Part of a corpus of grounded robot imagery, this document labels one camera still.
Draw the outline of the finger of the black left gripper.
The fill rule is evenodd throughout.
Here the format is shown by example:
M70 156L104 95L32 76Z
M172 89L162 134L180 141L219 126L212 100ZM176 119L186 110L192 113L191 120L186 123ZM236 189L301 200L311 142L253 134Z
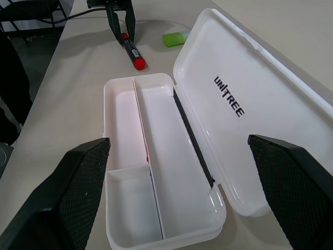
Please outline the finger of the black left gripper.
M131 0L125 1L125 12L126 12L125 24L126 24L127 33L130 37L130 40L132 42L134 42L136 19L135 19L134 9L133 9Z
M106 5L109 26L120 45L123 44L123 40L117 12L121 10L122 8L119 5Z

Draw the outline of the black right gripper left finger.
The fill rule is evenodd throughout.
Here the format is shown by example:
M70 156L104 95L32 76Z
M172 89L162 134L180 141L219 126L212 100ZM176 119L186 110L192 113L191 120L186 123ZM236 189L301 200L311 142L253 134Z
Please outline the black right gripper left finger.
M68 151L1 234L1 249L85 249L98 211L109 138Z

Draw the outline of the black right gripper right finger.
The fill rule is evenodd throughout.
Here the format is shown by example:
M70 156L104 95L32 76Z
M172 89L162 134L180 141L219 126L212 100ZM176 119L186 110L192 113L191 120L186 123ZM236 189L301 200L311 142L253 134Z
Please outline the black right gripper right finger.
M293 249L332 249L332 175L304 148L250 135L264 195Z

